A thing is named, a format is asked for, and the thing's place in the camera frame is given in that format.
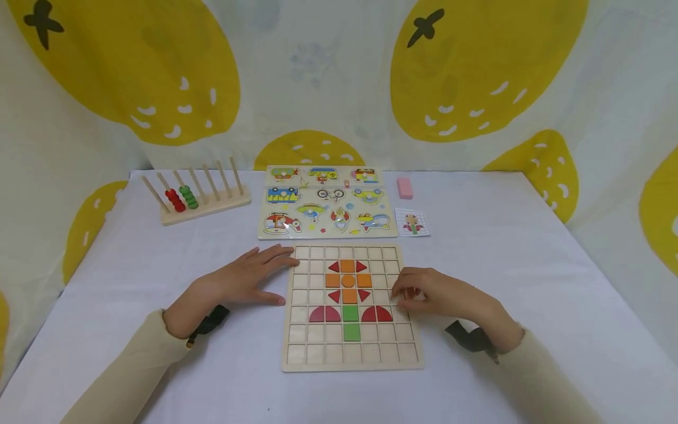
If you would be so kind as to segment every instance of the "white table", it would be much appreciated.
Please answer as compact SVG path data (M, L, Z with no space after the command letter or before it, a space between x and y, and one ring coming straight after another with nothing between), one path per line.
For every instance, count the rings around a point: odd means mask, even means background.
M256 239L264 174L243 172L252 205L162 227L134 172L103 230L0 398L5 423L57 423L146 314ZM678 417L678 369L521 174L409 173L432 237L401 244L406 265L435 267L498 297L549 348L610 423ZM268 289L285 294L286 274ZM515 423L441 322L422 324L426 368L280 371L284 308L233 309L173 366L143 423Z

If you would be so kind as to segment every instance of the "pink eraser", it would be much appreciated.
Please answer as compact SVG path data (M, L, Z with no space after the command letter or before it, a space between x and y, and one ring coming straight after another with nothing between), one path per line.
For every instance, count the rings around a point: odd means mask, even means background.
M409 178L398 178L397 184L398 196L400 196L401 199L409 200L414 197L414 193L412 193L412 183Z

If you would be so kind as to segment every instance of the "fabric backdrop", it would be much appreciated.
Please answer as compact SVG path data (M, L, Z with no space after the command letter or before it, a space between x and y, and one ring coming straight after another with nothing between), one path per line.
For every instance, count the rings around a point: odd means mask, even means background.
M3 381L114 181L230 155L521 170L678 362L678 0L7 6L0 169L32 212L2 211Z

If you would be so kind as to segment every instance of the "hand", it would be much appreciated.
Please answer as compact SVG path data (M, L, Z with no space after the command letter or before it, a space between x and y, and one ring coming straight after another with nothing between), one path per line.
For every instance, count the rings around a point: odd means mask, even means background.
M261 252L254 248L225 267L198 278L165 310L167 331L178 339L187 338L220 303L284 305L285 298L261 291L257 285L280 268L299 265L299 261L290 257L292 252L294 248L279 244Z

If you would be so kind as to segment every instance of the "lemon pattern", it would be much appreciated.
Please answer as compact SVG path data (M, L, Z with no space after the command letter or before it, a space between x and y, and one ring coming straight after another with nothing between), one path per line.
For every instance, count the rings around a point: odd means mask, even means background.
M419 0L393 51L396 121L430 142L505 127L558 73L587 7L588 0Z
M71 224L71 229L68 231L66 253L62 264L64 284L71 279L96 234L103 227L106 213L115 205L116 194L126 185L127 181L115 181L99 187L80 206Z
M558 131L545 130L493 160L483 171L522 171L553 212L566 223L579 198L577 169Z
M188 144L227 131L240 105L226 36L200 0L7 0L61 86L143 141Z
M659 165L640 197L645 238L657 257L678 277L678 148Z
M268 165L360 165L365 161L351 145L322 131L290 132L268 143L257 155L254 169Z

